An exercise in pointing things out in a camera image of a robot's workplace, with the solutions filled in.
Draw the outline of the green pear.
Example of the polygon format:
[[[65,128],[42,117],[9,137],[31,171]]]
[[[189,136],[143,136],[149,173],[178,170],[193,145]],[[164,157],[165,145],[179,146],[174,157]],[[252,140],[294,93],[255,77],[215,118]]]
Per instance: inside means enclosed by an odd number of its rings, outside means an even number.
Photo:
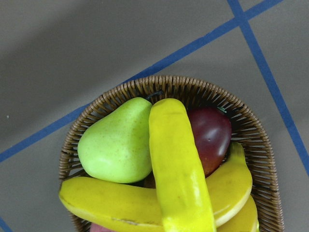
[[[90,126],[81,136],[77,152],[85,172],[116,183],[134,183],[151,171],[149,114],[151,97],[134,97]]]

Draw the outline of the yellow banana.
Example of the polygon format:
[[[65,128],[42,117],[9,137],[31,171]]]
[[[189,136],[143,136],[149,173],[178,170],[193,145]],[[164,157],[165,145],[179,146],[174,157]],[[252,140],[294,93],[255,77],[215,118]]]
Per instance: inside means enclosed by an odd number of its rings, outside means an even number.
[[[241,144],[232,142],[227,161],[206,179],[216,229],[233,218],[251,196],[253,179]],[[162,232],[153,188],[90,177],[65,180],[59,198],[74,215],[116,232]]]
[[[258,232],[259,222],[255,201],[250,196],[243,208],[228,222],[217,229],[218,232]]]
[[[186,108],[174,98],[155,103],[149,146],[166,232],[214,232],[214,215]]]

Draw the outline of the red mango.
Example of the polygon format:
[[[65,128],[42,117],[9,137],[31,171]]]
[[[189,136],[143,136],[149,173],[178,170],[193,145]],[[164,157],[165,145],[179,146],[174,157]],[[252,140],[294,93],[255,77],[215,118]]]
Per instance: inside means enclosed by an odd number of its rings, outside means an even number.
[[[188,117],[207,177],[220,166],[225,157],[232,135],[231,122],[223,111],[214,107],[190,110]]]

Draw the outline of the brown wicker basket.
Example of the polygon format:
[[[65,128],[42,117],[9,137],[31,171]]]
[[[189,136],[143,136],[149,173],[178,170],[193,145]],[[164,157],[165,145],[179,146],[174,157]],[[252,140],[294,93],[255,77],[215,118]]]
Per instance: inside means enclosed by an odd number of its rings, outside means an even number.
[[[237,96],[196,78],[159,75],[126,81],[83,107],[64,140],[59,158],[59,179],[64,181],[86,175],[77,155],[77,144],[90,125],[126,101],[134,97],[146,97],[159,90],[163,94],[151,98],[151,102],[176,98],[187,109],[217,106],[226,110],[232,125],[232,140],[242,144],[247,166],[252,174],[251,193],[257,206],[259,230],[284,231],[276,163],[271,142],[261,122]]]

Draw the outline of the pink apple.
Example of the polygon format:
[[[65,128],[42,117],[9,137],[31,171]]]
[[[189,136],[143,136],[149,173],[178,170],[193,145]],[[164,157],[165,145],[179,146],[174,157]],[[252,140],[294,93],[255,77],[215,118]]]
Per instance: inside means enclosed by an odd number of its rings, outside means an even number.
[[[109,229],[95,223],[92,223],[90,226],[90,232],[109,232],[109,231],[110,231]]]

